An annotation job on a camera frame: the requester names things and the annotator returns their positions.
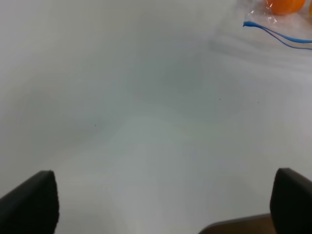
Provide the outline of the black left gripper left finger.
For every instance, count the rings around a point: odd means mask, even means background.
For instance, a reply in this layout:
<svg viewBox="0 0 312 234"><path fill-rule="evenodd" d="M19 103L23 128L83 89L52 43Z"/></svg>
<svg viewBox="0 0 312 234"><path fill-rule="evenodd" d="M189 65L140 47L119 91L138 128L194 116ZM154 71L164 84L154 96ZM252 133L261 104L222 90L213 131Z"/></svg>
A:
<svg viewBox="0 0 312 234"><path fill-rule="evenodd" d="M55 173L39 171L0 198L2 234L54 234L59 221Z"/></svg>

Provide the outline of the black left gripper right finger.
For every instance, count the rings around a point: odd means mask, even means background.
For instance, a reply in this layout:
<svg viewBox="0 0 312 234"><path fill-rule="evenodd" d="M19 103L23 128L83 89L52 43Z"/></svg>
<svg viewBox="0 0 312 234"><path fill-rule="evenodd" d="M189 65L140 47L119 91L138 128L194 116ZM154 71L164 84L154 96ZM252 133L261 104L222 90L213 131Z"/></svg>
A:
<svg viewBox="0 0 312 234"><path fill-rule="evenodd" d="M278 169L270 212L278 234L311 234L312 181L290 168Z"/></svg>

